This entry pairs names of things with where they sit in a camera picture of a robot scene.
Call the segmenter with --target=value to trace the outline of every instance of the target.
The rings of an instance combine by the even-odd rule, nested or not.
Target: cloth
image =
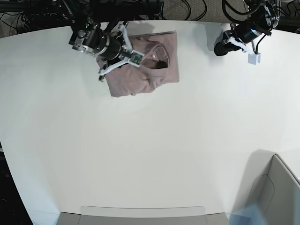
[[[133,49],[145,55],[140,67],[126,64],[105,76],[111,96],[151,93],[165,83],[179,82],[175,32],[132,36],[129,39]]]

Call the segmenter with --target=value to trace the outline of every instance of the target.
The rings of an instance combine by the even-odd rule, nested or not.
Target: white table
[[[180,82],[113,98],[69,27],[0,39],[0,140],[32,220],[80,207],[243,207],[274,152],[300,147],[300,36],[274,30],[262,62],[214,55],[221,25],[132,22],[176,30]]]

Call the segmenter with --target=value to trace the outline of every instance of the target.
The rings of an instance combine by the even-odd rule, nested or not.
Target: gray floor
[[[189,20],[193,20],[204,11],[202,0],[187,0],[192,8],[192,14]],[[200,21],[229,23],[229,20],[222,12],[221,0],[205,0],[207,4],[207,13]],[[245,12],[243,0],[228,0],[228,2],[238,11]],[[188,8],[182,0],[165,0],[164,17],[168,20],[184,20],[188,15]],[[243,17],[233,15],[236,19]]]
[[[1,18],[1,20],[5,21],[9,25],[15,27],[15,25],[16,25],[16,18],[17,18],[17,16],[3,15],[3,17]],[[10,28],[7,25],[5,25],[4,23],[0,22],[0,38],[11,36],[11,35],[15,35],[15,34],[16,34],[15,29]]]

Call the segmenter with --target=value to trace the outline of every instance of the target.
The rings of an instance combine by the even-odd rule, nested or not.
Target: white bracket
[[[228,38],[227,42],[231,42],[235,46],[240,47],[243,52],[248,53],[248,63],[256,65],[261,62],[261,54],[256,54],[254,50],[249,49],[244,43],[236,41],[233,37]]]

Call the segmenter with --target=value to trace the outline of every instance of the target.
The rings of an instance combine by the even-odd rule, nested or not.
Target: black cable
[[[19,19],[20,19],[21,15],[18,16],[18,19],[17,19],[17,23],[16,23],[16,30],[17,30],[17,34],[19,34],[18,32],[18,23],[19,23]]]
[[[192,8],[191,8],[191,6],[190,6],[190,4],[188,3],[187,0],[181,0],[181,1],[187,6],[187,9],[188,9],[188,15],[187,15],[187,17],[186,17],[184,20],[188,20],[188,18],[189,18],[189,17],[191,16],[191,14],[192,14]],[[161,15],[161,18],[162,18],[163,20],[168,20],[168,19],[166,19],[166,18],[164,17],[164,6],[165,6],[165,3],[163,2],[162,7],[161,7],[160,15]]]
[[[290,6],[290,4],[292,4],[294,1],[291,1],[291,2],[289,2],[289,3],[286,5],[287,10],[289,10],[289,15],[291,15],[291,11],[290,11],[289,6]]]
[[[265,34],[265,35],[259,40],[259,42],[257,43],[256,49],[255,49],[255,54],[258,53],[258,45],[259,45],[259,43],[265,38],[265,36],[267,36],[267,35]]]
[[[6,24],[7,26],[9,26],[9,27],[14,28],[15,30],[17,30],[16,27],[13,27],[13,26],[9,25],[8,23],[4,22],[3,20],[0,20],[0,21],[3,22],[4,24]]]
[[[226,3],[224,1],[222,1],[222,11],[224,13],[224,15],[227,17],[228,20],[230,20],[231,22],[234,22],[234,23],[243,23],[244,21],[242,20],[236,20],[236,19],[233,19],[226,11]]]
[[[297,13],[298,13],[298,15],[300,15],[299,14],[300,9],[297,9],[295,2],[293,2],[293,5],[295,6],[295,15],[294,15],[294,17],[296,17]]]
[[[235,12],[235,13],[238,14],[238,15],[251,15],[251,14],[253,14],[254,12],[256,12],[256,11],[258,10],[258,8],[261,6],[263,0],[260,0],[260,2],[258,2],[257,5],[256,5],[253,9],[251,9],[250,11],[245,12],[245,13],[241,13],[241,12],[239,12],[238,10],[236,10],[234,7],[232,7],[232,6],[228,3],[227,0],[222,0],[222,3],[223,3],[223,2],[224,2],[224,3],[225,3],[225,4],[226,4],[233,12]]]
[[[26,29],[26,32],[30,32],[30,27],[28,26],[28,24],[26,23],[26,21],[24,20],[24,14],[22,14],[22,16],[21,16],[21,21],[23,21],[24,22],[24,25],[28,28],[26,28],[25,26],[24,26],[24,28]]]
[[[279,12],[282,13],[283,15],[285,15],[285,16],[291,16],[282,7],[277,6],[276,8],[279,9]]]
[[[191,6],[190,6],[190,4],[188,3],[187,0],[181,0],[181,1],[187,6],[188,15],[187,15],[187,17],[184,20],[188,20],[189,17],[191,16],[191,14],[192,14],[192,8],[191,8]]]
[[[2,16],[0,17],[0,20],[2,19],[2,17],[4,16],[5,13],[2,14]]]
[[[201,15],[200,16],[198,16],[197,18],[195,18],[195,19],[193,19],[193,21],[199,21],[199,20],[201,20],[205,15],[206,15],[206,13],[207,13],[207,5],[206,5],[206,2],[204,1],[204,0],[202,0],[203,1],[203,3],[204,3],[204,11],[203,11],[203,13],[201,13]]]
[[[6,14],[6,15],[20,15],[20,14],[22,14],[22,13],[18,13],[18,14],[9,14],[9,13],[7,13],[7,12],[0,12],[0,13]]]
[[[163,20],[167,20],[165,17],[164,17],[164,6],[165,6],[165,3],[163,2],[162,6],[161,6],[161,12],[160,12],[160,15],[161,15],[161,18]]]

